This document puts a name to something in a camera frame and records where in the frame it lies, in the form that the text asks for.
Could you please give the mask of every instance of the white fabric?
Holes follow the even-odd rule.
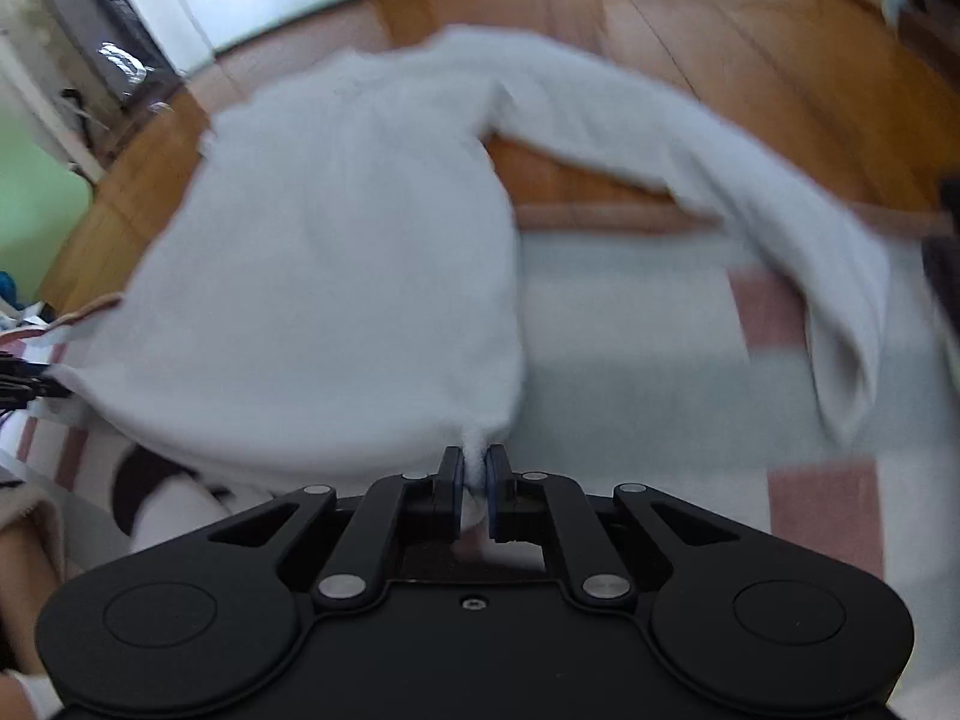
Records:
[[[50,678],[46,675],[21,674],[13,670],[7,671],[6,674],[20,683],[37,720],[49,720],[64,708]]]
[[[530,34],[453,28],[420,49],[343,52],[213,130],[126,304],[56,372],[175,460],[347,494],[462,443],[478,481],[523,380],[517,236],[481,143],[494,131],[723,215],[805,292],[834,433],[852,437],[875,397],[880,242],[646,77]]]

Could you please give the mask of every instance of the screw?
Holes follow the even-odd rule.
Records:
[[[630,581],[616,574],[594,574],[584,580],[584,593],[590,598],[611,601],[630,592]]]
[[[342,601],[356,598],[367,589],[367,583],[355,574],[333,574],[321,581],[317,589],[328,598]]]

